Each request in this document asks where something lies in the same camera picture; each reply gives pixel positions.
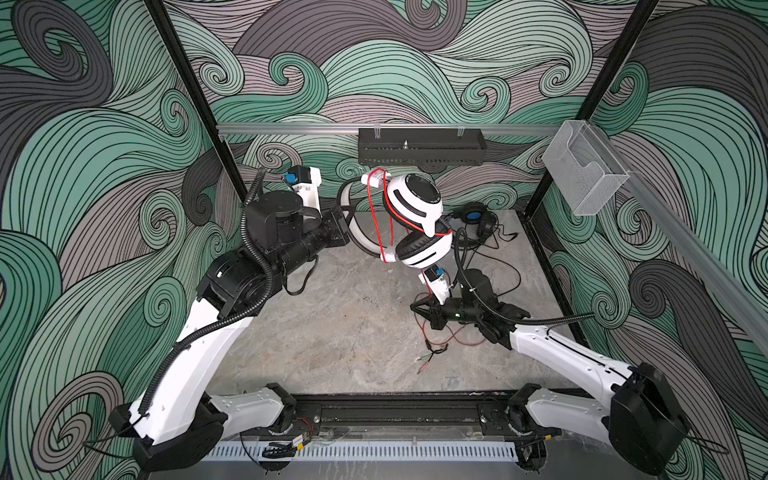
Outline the white black headphones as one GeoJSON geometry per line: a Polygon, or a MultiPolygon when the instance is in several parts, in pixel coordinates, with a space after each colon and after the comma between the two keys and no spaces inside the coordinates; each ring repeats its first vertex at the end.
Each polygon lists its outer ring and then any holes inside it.
{"type": "Polygon", "coordinates": [[[444,216],[443,200],[436,185],[423,176],[405,174],[394,176],[376,168],[358,178],[345,181],[337,193],[352,242],[363,253],[385,263],[396,261],[418,270],[435,266],[450,251],[453,230],[444,216]],[[355,217],[351,193],[354,185],[364,187],[368,201],[373,191],[382,193],[382,206],[392,222],[406,229],[407,235],[398,243],[383,245],[369,238],[355,217]]]}

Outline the black blue headphones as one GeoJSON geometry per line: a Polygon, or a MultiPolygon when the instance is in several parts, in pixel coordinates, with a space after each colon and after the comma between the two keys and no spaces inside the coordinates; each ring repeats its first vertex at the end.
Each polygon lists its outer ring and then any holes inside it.
{"type": "Polygon", "coordinates": [[[450,217],[461,220],[467,226],[476,227],[475,237],[467,238],[467,245],[470,249],[484,245],[495,234],[498,226],[498,216],[485,204],[478,201],[464,204],[453,211],[450,217]]]}

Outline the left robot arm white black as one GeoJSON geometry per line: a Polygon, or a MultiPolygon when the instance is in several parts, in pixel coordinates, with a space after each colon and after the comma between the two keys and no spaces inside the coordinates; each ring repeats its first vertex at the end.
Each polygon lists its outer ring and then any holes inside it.
{"type": "Polygon", "coordinates": [[[270,298],[288,289],[289,275],[349,241],[342,210],[320,205],[318,168],[294,166],[282,177],[286,189],[270,192],[263,189],[265,174],[258,170],[244,201],[242,246],[212,262],[148,387],[110,415],[116,433],[132,439],[131,457],[143,474],[190,467],[222,438],[254,429],[290,438],[271,448],[272,457],[293,455],[312,431],[297,419],[295,398],[277,383],[254,393],[206,392],[234,341],[270,298]]]}

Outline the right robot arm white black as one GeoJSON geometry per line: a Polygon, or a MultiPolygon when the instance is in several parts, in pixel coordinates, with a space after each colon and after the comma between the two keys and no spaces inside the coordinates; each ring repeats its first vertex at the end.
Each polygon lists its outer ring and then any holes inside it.
{"type": "Polygon", "coordinates": [[[474,326],[484,339],[530,357],[585,391],[557,393],[528,383],[502,410],[505,425],[520,436],[517,455],[523,467],[542,465],[543,443],[562,431],[610,445],[627,463],[660,475],[687,437],[690,424],[666,377],[648,363],[631,366],[564,337],[554,328],[564,318],[533,319],[522,308],[500,301],[489,278],[478,269],[457,266],[461,288],[451,283],[438,261],[451,250],[453,235],[413,230],[396,246],[396,257],[415,268],[426,297],[410,309],[422,329],[443,330],[449,323],[474,326]]]}

